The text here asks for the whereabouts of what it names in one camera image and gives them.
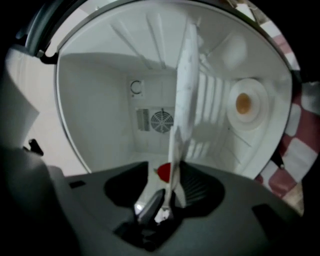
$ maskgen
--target fan grille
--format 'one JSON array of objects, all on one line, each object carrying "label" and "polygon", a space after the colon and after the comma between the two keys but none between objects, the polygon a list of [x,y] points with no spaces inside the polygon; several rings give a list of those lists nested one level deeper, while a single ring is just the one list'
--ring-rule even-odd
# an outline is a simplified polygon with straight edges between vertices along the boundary
[{"label": "fan grille", "polygon": [[174,119],[168,112],[159,111],[151,117],[151,126],[158,133],[165,134],[169,132],[173,125]]}]

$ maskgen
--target white wall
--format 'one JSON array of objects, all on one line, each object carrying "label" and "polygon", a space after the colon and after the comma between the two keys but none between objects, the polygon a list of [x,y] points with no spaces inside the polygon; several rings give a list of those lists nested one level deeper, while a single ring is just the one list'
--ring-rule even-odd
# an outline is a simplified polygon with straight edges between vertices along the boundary
[{"label": "white wall", "polygon": [[134,99],[128,97],[133,138],[136,152],[168,155],[169,132],[161,134],[155,131],[150,124],[150,131],[138,130],[136,109],[149,109],[149,118],[155,112],[163,110],[174,117],[176,102],[176,74],[152,74],[137,73],[127,76],[127,91],[130,94],[131,81],[144,82],[144,98]]},{"label": "white wall", "polygon": [[57,77],[68,132],[90,170],[128,163],[134,143],[125,76],[69,55],[60,60]]}]

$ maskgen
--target fan vent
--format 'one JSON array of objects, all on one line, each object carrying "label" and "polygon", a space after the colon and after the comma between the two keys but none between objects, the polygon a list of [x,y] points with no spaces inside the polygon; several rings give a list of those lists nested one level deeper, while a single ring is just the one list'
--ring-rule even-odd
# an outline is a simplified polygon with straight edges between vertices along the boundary
[{"label": "fan vent", "polygon": [[151,126],[158,133],[165,134],[169,132],[173,125],[174,119],[168,112],[159,111],[151,117]]}]

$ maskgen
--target orange food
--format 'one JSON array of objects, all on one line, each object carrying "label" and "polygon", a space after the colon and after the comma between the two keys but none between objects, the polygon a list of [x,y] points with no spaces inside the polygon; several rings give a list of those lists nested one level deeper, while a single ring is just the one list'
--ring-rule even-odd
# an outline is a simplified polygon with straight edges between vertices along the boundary
[{"label": "orange food", "polygon": [[238,111],[239,114],[246,114],[251,109],[251,99],[246,93],[241,93],[236,98],[235,102],[236,111]]}]

